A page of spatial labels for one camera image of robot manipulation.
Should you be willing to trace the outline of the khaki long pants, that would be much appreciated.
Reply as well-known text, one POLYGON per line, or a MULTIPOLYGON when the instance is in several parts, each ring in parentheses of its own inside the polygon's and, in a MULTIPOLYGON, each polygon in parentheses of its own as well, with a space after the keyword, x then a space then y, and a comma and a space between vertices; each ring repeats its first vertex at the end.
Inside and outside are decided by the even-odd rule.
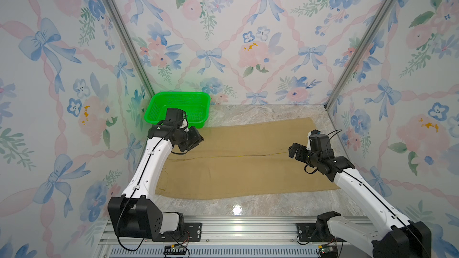
POLYGON ((185 155, 168 157, 155 194, 223 199, 335 190, 326 176, 307 174, 302 162, 289 157, 289 147, 306 145, 314 129, 311 118, 202 128, 202 143, 185 155))

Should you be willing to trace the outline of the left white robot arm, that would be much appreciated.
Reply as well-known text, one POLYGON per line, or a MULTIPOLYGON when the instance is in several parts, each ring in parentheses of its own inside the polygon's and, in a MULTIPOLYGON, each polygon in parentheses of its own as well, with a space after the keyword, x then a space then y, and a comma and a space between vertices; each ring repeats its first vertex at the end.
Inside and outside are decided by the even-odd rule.
POLYGON ((164 212, 153 202, 163 167, 178 147, 187 153, 198 146, 204 138, 195 127, 172 127, 154 125, 148 134, 145 151, 133 178, 119 197, 112 197, 108 213, 118 238, 155 240, 162 235, 173 239, 188 235, 184 215, 164 212))

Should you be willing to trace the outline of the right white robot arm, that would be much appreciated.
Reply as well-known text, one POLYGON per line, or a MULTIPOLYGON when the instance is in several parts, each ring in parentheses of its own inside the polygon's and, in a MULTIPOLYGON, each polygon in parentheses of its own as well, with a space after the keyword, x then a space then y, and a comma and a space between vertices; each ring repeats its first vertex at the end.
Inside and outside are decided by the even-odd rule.
POLYGON ((413 222, 390 205, 361 176, 344 156, 332 149, 294 143, 289 157, 326 176, 354 201, 374 226, 370 230, 351 222, 336 211, 317 216, 315 236, 322 240, 339 238, 372 258, 429 258, 432 233, 423 222, 413 222))

